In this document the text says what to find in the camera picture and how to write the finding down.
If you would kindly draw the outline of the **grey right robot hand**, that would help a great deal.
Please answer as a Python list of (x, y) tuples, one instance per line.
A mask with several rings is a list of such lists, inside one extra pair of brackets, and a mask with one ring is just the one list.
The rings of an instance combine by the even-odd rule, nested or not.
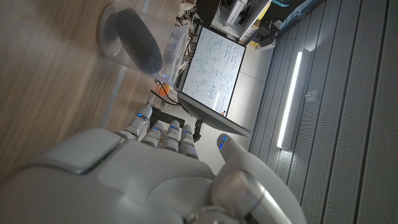
[(122, 131), (80, 132), (1, 184), (2, 223), (305, 223), (291, 190), (227, 134), (214, 174), (198, 159), (190, 126), (147, 134), (146, 105)]

